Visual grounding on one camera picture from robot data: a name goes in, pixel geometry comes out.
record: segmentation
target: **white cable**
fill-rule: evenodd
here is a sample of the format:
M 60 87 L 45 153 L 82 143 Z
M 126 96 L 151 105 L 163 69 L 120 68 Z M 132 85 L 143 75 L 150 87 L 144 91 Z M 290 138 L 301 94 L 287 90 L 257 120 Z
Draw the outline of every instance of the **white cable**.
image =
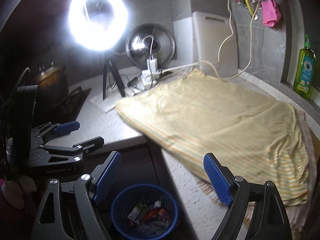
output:
M 146 37 L 144 37 L 144 38 L 142 39 L 142 43 L 144 42 L 144 40 L 145 40 L 146 38 L 152 38 L 151 48 L 150 48 L 150 55 L 151 55 L 154 37 L 153 37 L 152 35 L 148 35 L 148 36 L 146 36 Z M 113 51 L 113 53 L 116 54 L 117 56 L 123 56 L 123 55 L 126 55 L 126 54 L 127 54 L 127 52 L 119 53 L 119 52 L 116 52 L 116 51 Z
M 151 54 L 152 54 L 153 41 L 154 41 L 155 38 L 154 38 L 152 35 L 145 36 L 145 37 L 142 39 L 142 43 L 144 42 L 144 40 L 145 40 L 146 38 L 151 38 L 151 39 L 152 39 L 152 41 L 151 41 L 151 47 L 150 47 L 150 56 L 151 56 Z
M 88 9 L 87 9 L 87 5 L 84 2 L 84 10 L 85 10 L 85 15 L 87 16 L 87 20 L 88 22 L 90 22 L 90 18 L 89 18 L 89 14 L 88 14 Z
M 219 79 L 221 79 L 221 80 L 229 81 L 229 80 L 231 80 L 231 79 L 233 79 L 233 78 L 241 75 L 245 70 L 247 70 L 247 68 L 250 66 L 251 61 L 252 61 L 252 22 L 253 22 L 253 19 L 254 19 L 256 13 L 257 13 L 257 10 L 258 10 L 258 7 L 259 7 L 258 5 L 259 5 L 260 2 L 261 2 L 261 0 L 258 1 L 257 7 L 256 7 L 256 9 L 255 9 L 255 11 L 254 11 L 254 14 L 253 14 L 253 16 L 252 16 L 252 18 L 251 18 L 251 21 L 250 21 L 250 27 L 249 27 L 249 29 L 250 29 L 250 60 L 249 60 L 249 63 L 247 64 L 247 66 L 244 68 L 244 70 L 242 70 L 240 73 L 238 73 L 237 75 L 234 75 L 234 76 L 231 77 L 231 78 L 223 79 L 223 78 L 221 78 L 221 77 L 219 76 L 219 74 L 218 74 L 218 72 L 217 72 L 217 69 L 216 69 L 216 67 L 214 66 L 214 64 L 212 64 L 211 62 L 206 61 L 206 60 L 201 60 L 201 61 L 198 61 L 198 62 L 189 64 L 189 65 L 183 65 L 183 66 L 179 66 L 179 67 L 169 68 L 169 69 L 164 70 L 163 73 L 168 72 L 168 71 L 172 71 L 172 70 L 176 70 L 176 69 L 181 69 L 181 70 L 183 70 L 183 69 L 185 69 L 185 68 L 187 68 L 187 67 L 199 65 L 199 64 L 201 64 L 201 63 L 206 63 L 206 64 L 208 64 L 209 66 L 212 67 L 212 69 L 213 69 L 213 71 L 215 72 L 216 76 L 217 76 Z M 231 35 L 228 36 L 228 37 L 222 42 L 222 44 L 220 45 L 220 48 L 219 48 L 219 50 L 218 50 L 218 62 L 216 62 L 215 64 L 219 63 L 219 61 L 220 61 L 220 51 L 221 51 L 221 48 L 222 48 L 223 44 L 224 44 L 230 37 L 232 37 L 232 35 L 234 34 L 234 31 L 233 31 L 233 28 L 232 28 L 232 25 L 231 25 L 232 12 L 231 12 L 231 10 L 230 10 L 230 0 L 228 0 L 228 11 L 229 11 L 229 13 L 230 13 L 230 16 L 229 16 L 229 27 L 230 27 L 230 30 L 231 30 Z
M 116 52 L 116 51 L 113 51 L 113 53 L 116 54 L 117 56 L 123 56 L 123 55 L 127 54 L 127 52 L 119 53 L 119 52 Z

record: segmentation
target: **stainless steel pot lid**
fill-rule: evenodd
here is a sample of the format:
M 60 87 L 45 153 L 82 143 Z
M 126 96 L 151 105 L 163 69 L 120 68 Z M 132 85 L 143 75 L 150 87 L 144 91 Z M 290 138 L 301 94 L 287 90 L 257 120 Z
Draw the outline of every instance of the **stainless steel pot lid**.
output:
M 161 25 L 143 24 L 138 26 L 129 35 L 126 44 L 126 52 L 130 61 L 136 66 L 147 68 L 147 59 L 150 55 L 151 38 L 142 40 L 148 35 L 154 37 L 152 45 L 152 54 L 158 60 L 158 66 L 165 65 L 172 59 L 176 43 L 174 37 Z

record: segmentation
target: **dish soap bottle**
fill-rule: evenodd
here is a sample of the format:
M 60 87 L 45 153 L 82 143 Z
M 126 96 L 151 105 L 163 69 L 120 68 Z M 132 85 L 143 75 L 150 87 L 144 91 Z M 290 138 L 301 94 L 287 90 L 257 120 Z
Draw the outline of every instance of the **dish soap bottle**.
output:
M 300 50 L 296 78 L 293 89 L 303 98 L 311 98 L 312 79 L 315 72 L 316 56 L 310 48 L 310 37 L 306 35 L 304 48 Z

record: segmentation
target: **yellow striped towel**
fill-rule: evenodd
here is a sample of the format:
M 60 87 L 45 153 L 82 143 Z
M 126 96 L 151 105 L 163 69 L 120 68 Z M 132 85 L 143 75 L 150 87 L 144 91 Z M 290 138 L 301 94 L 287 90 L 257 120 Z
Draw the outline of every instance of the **yellow striped towel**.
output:
M 248 182 L 275 182 L 285 205 L 307 200 L 308 155 L 292 105 L 195 69 L 116 109 L 207 182 L 203 158 L 212 152 Z

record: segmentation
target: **white countertop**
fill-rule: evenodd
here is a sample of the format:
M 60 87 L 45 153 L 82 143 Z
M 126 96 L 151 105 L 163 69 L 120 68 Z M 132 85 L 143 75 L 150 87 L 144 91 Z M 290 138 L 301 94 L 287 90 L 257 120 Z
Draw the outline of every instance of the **white countertop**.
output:
M 119 72 L 125 73 L 130 79 L 140 74 L 140 70 L 136 67 L 120 70 Z M 235 78 L 232 82 L 240 83 L 257 92 L 265 93 L 242 78 Z M 125 147 L 132 147 L 147 142 L 140 132 L 130 128 L 120 118 L 116 110 L 105 114 L 90 102 L 93 97 L 102 93 L 102 75 L 73 85 L 69 89 L 72 90 L 78 86 L 81 86 L 82 89 L 92 88 L 77 118 L 80 123 L 80 129 L 70 135 L 55 138 L 49 141 L 48 144 L 71 147 L 75 143 L 101 136 L 104 138 L 105 145 L 97 151 L 99 153 L 113 150 L 118 146 L 121 148 L 124 145 Z M 164 150 L 162 150 L 162 154 L 198 239 L 210 240 L 225 215 L 226 206 L 214 203 L 201 190 L 196 182 L 196 177 L 182 163 Z M 244 239 L 246 232 L 247 228 L 243 224 L 237 239 Z

